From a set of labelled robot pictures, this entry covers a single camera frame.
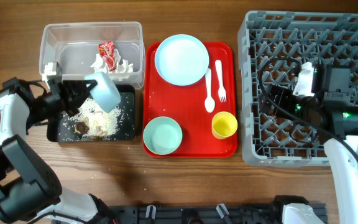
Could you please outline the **light blue food bowl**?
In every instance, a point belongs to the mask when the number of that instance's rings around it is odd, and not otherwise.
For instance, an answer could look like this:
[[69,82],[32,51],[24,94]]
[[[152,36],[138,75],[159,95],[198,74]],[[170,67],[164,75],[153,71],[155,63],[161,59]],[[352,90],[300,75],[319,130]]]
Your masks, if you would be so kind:
[[96,81],[96,86],[91,89],[90,94],[106,113],[111,112],[121,102],[120,93],[108,74],[93,73],[86,75],[85,80]]

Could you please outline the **white napkin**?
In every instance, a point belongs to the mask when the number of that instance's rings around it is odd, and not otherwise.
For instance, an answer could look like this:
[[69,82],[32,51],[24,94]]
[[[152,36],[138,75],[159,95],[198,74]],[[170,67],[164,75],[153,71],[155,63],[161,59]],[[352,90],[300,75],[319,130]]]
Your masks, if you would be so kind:
[[112,75],[112,80],[123,81],[124,79],[128,79],[129,73],[133,72],[133,64],[129,63],[125,59],[122,59],[118,49],[114,49],[113,55],[116,59],[116,68],[114,70],[109,70],[108,64],[103,60],[100,54],[96,54],[95,61],[89,67],[92,68],[95,73],[104,72],[106,74]]

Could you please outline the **brown food scraps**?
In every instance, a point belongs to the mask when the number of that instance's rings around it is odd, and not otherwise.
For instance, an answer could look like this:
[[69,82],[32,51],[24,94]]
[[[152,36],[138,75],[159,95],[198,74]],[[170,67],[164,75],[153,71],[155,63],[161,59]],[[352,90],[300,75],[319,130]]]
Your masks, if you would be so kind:
[[108,134],[98,120],[89,119],[89,117],[85,117],[82,121],[75,123],[75,133],[80,134],[84,141],[102,140]]

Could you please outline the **mint green bowl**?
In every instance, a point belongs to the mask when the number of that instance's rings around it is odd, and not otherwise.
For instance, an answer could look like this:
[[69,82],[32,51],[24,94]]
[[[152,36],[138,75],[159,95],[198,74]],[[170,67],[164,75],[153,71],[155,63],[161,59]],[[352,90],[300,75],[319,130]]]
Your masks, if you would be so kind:
[[180,125],[172,118],[160,116],[149,121],[143,132],[146,148],[159,156],[175,152],[183,139]]

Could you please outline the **light blue plate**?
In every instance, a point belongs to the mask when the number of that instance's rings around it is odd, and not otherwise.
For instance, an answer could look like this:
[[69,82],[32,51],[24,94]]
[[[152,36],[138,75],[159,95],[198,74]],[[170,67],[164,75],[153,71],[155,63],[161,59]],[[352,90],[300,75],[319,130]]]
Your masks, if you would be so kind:
[[177,34],[160,43],[155,52],[154,64],[166,82],[188,86],[204,77],[209,68],[209,53],[196,37]]

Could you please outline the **red snack wrapper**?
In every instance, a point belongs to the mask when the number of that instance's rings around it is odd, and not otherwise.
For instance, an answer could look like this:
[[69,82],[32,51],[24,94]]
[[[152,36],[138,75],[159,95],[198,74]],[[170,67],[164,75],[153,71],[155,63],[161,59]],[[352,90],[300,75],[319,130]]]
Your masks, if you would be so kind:
[[114,56],[114,43],[110,40],[98,45],[99,54],[107,64],[110,72],[116,69],[116,58]]

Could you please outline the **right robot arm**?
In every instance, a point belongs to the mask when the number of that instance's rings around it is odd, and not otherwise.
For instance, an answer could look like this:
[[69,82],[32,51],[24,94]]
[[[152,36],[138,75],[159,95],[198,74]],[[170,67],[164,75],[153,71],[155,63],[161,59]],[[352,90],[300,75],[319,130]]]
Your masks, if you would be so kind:
[[314,128],[334,178],[341,223],[358,223],[358,106],[347,66],[296,63],[294,90],[260,84],[264,113]]

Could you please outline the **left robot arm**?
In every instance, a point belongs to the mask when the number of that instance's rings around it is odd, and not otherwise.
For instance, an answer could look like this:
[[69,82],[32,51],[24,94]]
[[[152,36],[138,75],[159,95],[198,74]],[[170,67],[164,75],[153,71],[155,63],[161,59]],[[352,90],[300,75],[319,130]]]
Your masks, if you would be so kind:
[[52,124],[62,113],[76,115],[87,98],[111,111],[109,100],[119,96],[114,83],[101,73],[87,80],[51,79],[40,96],[33,95],[32,85],[40,82],[12,78],[0,90],[0,221],[117,223],[118,217],[101,199],[64,189],[25,141],[31,127]]

